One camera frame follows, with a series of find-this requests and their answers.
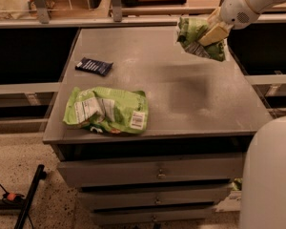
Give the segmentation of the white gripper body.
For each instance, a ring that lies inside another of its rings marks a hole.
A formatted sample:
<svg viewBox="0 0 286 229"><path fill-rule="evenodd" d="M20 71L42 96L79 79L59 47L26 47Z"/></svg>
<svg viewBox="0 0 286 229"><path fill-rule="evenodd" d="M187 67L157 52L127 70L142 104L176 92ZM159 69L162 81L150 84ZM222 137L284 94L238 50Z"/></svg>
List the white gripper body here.
<svg viewBox="0 0 286 229"><path fill-rule="evenodd" d="M241 30L254 23L259 14L251 8L248 0L224 0L220 8L220 17L235 30Z"/></svg>

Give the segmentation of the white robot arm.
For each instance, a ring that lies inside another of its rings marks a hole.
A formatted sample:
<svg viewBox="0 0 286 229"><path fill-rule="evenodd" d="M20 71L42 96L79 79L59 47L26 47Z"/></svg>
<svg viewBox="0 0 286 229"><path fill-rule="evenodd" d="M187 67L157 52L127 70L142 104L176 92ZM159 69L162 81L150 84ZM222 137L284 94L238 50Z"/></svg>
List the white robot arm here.
<svg viewBox="0 0 286 229"><path fill-rule="evenodd" d="M224 0L208 18L199 44L209 46L230 30L244 29L266 9L286 0ZM286 229L286 116L261 127L243 168L239 229Z"/></svg>

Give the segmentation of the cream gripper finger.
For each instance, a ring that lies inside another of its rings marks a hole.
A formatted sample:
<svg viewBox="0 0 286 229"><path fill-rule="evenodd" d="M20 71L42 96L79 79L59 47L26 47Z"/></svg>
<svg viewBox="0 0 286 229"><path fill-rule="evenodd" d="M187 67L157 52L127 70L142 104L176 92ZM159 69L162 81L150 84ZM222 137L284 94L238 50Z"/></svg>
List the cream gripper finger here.
<svg viewBox="0 0 286 229"><path fill-rule="evenodd" d="M198 43L208 46L225 39L228 35L229 31L224 26L216 24L198 40Z"/></svg>
<svg viewBox="0 0 286 229"><path fill-rule="evenodd" d="M219 23L222 21L220 16L221 7L216 8L208 17L207 21L210 25Z"/></svg>

